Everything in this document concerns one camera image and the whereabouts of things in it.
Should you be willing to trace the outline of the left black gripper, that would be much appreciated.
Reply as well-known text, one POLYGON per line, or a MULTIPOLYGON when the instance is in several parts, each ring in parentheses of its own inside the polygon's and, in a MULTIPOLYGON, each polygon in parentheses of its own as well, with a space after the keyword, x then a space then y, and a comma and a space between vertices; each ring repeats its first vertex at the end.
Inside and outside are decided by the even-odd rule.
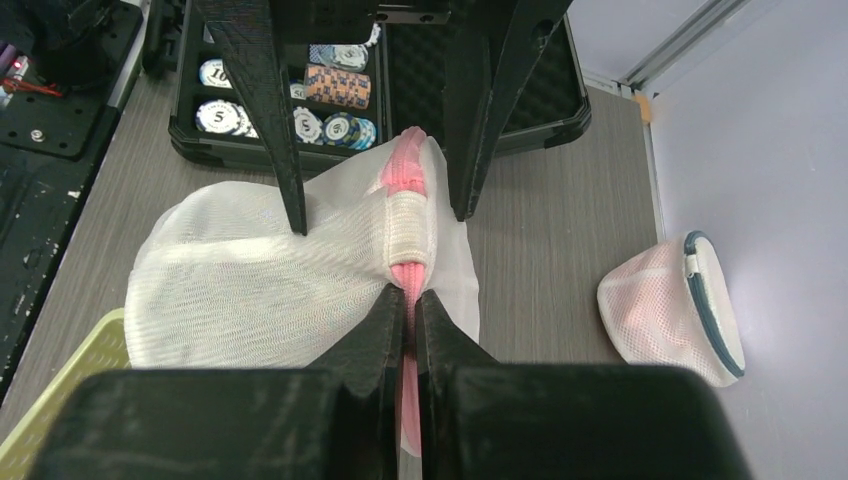
MULTIPOLYGON (((564 20, 566 0, 476 1, 445 55, 444 148, 456 219, 474 215, 498 140, 564 20)), ((375 23, 444 24, 441 0, 198 1, 266 148, 291 230, 308 231, 286 44, 364 44, 375 23)))

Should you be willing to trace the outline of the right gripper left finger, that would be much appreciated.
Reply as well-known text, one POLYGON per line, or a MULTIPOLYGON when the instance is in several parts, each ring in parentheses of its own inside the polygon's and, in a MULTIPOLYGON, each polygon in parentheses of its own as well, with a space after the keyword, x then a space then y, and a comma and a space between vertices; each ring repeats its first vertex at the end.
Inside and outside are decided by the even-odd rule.
POLYGON ((307 368, 334 381, 326 479, 395 479, 401 443, 404 292, 388 285, 307 368))

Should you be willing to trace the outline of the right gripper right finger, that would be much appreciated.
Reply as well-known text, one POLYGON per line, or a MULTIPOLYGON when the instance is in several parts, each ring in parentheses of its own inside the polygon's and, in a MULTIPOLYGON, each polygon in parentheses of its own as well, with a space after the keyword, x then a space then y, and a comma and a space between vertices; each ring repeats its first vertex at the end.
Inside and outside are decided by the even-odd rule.
POLYGON ((456 374, 497 361, 455 324, 434 290, 416 303, 415 340, 422 477, 461 479, 465 431, 456 374))

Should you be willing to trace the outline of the white pink-zipper laundry bag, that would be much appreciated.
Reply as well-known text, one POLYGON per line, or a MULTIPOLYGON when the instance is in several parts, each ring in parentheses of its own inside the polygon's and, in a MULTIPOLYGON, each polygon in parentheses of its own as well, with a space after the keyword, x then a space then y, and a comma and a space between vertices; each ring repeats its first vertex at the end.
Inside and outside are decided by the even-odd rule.
POLYGON ((478 339, 479 284, 434 138, 411 128, 305 190, 314 220, 305 236, 260 184, 214 184, 160 217, 127 290, 133 367, 303 366, 364 318, 405 263, 478 339))

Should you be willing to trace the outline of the black poker chip case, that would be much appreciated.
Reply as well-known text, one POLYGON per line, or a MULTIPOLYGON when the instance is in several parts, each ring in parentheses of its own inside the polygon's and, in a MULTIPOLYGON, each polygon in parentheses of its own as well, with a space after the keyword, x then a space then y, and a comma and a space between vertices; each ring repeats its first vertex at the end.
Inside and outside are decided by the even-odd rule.
MULTIPOLYGON (((176 1, 182 38, 176 71, 179 86, 171 110, 169 134, 175 150, 195 164, 248 171, 270 171, 267 152, 247 126, 219 134, 196 118, 211 101, 237 103, 216 65, 219 50, 202 17, 188 1, 176 1)), ((380 28, 368 49, 364 69, 370 79, 369 105, 351 115, 370 121, 380 144, 410 126, 437 140, 444 137, 444 57, 472 10, 470 1, 448 2, 446 23, 434 26, 393 24, 380 28)), ((591 121, 588 92, 576 59, 570 25, 562 21, 551 34, 511 113, 496 147, 499 156, 551 148, 578 139, 591 121)))

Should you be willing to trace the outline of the white grey-zipper laundry bag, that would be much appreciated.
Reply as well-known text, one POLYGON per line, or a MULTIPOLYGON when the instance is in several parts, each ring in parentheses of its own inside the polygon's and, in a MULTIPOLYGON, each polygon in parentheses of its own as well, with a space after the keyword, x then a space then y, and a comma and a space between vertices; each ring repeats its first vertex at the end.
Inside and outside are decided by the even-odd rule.
POLYGON ((746 373, 720 260, 701 231, 659 243, 610 271, 597 302, 612 345, 629 364, 686 368, 718 388, 746 373))

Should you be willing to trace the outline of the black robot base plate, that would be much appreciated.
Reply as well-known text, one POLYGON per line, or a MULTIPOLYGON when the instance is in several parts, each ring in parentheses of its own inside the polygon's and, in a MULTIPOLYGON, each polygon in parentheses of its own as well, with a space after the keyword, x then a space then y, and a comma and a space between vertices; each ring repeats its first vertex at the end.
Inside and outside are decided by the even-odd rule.
POLYGON ((143 4, 1 5, 1 386, 8 389, 119 118, 143 4))

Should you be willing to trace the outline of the green plastic basket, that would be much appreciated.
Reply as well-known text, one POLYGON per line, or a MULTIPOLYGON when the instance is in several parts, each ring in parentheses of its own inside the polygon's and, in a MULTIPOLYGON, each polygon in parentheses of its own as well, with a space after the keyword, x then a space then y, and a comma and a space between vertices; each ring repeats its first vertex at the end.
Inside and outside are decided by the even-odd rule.
POLYGON ((129 367, 124 310, 119 308, 98 321, 4 440, 1 445, 1 477, 27 478, 52 422, 83 380, 104 371, 129 367))

